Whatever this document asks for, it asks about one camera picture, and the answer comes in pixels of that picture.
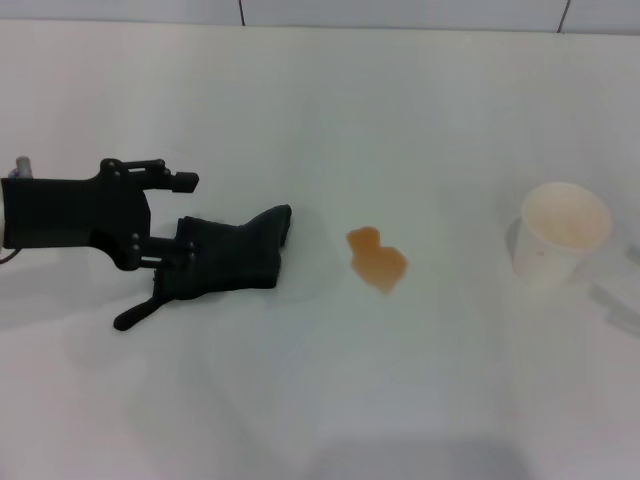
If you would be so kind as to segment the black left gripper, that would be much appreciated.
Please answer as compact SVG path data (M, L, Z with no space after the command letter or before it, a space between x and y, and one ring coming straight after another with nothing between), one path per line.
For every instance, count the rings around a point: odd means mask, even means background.
M192 242L148 237L144 190L191 194L197 173L172 173L163 159L104 159L85 180L9 177L1 180L2 246L11 250L90 247L117 268L183 266L196 259Z

